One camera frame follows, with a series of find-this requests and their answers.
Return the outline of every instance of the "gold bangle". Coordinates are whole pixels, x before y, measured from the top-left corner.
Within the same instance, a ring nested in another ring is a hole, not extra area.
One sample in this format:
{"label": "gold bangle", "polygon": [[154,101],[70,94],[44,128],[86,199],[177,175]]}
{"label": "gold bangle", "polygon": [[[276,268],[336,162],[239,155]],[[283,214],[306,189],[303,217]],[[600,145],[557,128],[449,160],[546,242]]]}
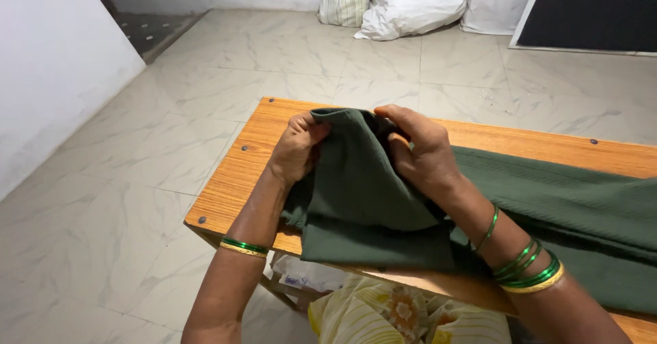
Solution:
{"label": "gold bangle", "polygon": [[240,248],[240,247],[232,246],[230,244],[224,243],[223,241],[221,243],[219,243],[219,247],[226,248],[226,249],[232,250],[232,251],[236,251],[237,253],[243,253],[243,254],[252,255],[252,256],[259,256],[260,258],[267,258],[267,254],[265,254],[265,253],[258,253],[258,252],[250,251],[248,249],[243,249],[243,248]]}
{"label": "gold bangle", "polygon": [[510,288],[508,286],[502,285],[502,289],[505,289],[509,293],[515,293],[515,294],[527,294],[527,293],[535,293],[536,291],[541,291],[543,289],[547,289],[557,283],[561,279],[561,276],[564,275],[564,272],[566,269],[564,268],[564,264],[559,261],[559,271],[554,274],[551,278],[548,280],[538,283],[534,286],[530,286],[528,288]]}

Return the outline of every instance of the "green fabric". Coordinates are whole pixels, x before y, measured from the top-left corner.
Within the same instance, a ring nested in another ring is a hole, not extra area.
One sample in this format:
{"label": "green fabric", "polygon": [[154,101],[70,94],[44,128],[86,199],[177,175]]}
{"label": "green fabric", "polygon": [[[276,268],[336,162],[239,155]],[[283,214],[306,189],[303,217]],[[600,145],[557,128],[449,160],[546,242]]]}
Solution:
{"label": "green fabric", "polygon": [[[395,127],[367,111],[318,109],[330,122],[313,174],[283,216],[302,230],[301,259],[488,276],[444,213],[394,173]],[[460,170],[552,250],[600,303],[657,313],[657,179],[453,147]]]}

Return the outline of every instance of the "right hand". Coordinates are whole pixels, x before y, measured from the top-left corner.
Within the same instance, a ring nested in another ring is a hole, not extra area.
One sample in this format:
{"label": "right hand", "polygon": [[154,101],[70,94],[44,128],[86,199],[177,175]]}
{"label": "right hand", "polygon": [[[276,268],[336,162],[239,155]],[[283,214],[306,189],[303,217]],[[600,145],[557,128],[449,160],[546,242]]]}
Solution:
{"label": "right hand", "polygon": [[447,129],[394,104],[377,107],[374,113],[392,121],[413,142],[411,149],[401,135],[393,133],[388,137],[397,172],[442,207],[441,203],[449,201],[450,195],[467,182],[456,165]]}

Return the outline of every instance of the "orange wooden tabletop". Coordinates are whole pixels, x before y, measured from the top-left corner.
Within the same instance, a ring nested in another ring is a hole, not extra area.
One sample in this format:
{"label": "orange wooden tabletop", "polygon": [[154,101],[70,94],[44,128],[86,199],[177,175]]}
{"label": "orange wooden tabletop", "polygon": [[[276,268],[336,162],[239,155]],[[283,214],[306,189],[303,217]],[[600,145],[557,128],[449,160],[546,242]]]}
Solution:
{"label": "orange wooden tabletop", "polygon": [[[326,105],[264,97],[185,217],[185,222],[193,226],[194,231],[223,235],[246,203],[288,119],[292,115],[319,107]],[[589,138],[576,136],[469,122],[434,121],[448,129],[450,142],[456,146],[639,178],[657,176],[657,147],[604,140],[592,144]],[[198,220],[202,216],[205,221],[199,224]],[[272,249],[300,255],[300,236],[279,232]],[[515,315],[502,289],[490,281],[433,271],[388,269],[380,273],[374,268],[339,267],[352,273],[404,283],[482,308]],[[657,340],[657,323],[651,317],[631,313],[613,316],[635,343],[652,343]]]}

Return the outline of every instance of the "forearm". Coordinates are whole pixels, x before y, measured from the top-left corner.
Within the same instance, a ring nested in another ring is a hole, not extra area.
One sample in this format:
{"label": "forearm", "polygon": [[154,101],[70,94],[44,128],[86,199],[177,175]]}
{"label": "forearm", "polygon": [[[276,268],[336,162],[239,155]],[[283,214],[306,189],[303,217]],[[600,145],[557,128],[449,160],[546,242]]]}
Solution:
{"label": "forearm", "polygon": [[[491,225],[494,206],[465,178],[448,193],[448,201],[445,194],[440,195],[441,203],[448,205],[445,211],[475,246],[481,245]],[[498,270],[515,260],[529,242],[530,236],[499,211],[492,234],[478,252],[493,270]],[[521,276],[540,273],[550,260],[542,250]],[[567,273],[550,288],[508,296],[521,321],[547,343],[630,343],[611,316]]]}
{"label": "forearm", "polygon": [[[266,167],[226,235],[269,248],[290,186]],[[218,248],[189,315],[183,342],[240,343],[241,319],[266,260]]]}

